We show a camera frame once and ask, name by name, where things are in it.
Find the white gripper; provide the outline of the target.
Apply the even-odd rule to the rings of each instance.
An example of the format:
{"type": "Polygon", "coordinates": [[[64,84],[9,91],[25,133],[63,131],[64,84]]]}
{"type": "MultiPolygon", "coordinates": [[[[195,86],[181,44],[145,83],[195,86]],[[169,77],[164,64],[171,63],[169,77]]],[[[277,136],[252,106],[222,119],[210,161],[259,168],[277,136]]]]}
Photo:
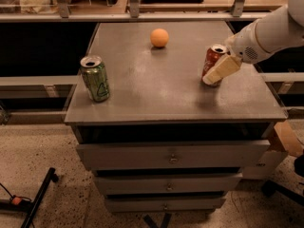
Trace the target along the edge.
{"type": "Polygon", "coordinates": [[[240,70],[242,62],[255,64],[272,56],[272,53],[267,52],[257,39],[257,22],[251,23],[227,38],[224,45],[233,55],[221,56],[202,76],[202,81],[209,86],[240,70]]]}

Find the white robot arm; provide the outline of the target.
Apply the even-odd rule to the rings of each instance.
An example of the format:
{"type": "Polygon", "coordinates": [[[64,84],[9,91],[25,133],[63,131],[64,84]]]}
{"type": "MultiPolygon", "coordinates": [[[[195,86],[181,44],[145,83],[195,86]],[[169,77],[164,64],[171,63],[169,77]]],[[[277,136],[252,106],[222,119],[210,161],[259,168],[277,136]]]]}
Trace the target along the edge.
{"type": "Polygon", "coordinates": [[[304,46],[304,0],[289,0],[287,5],[255,20],[225,40],[227,53],[202,74],[209,86],[237,72],[242,63],[264,61],[286,48],[304,46]]]}

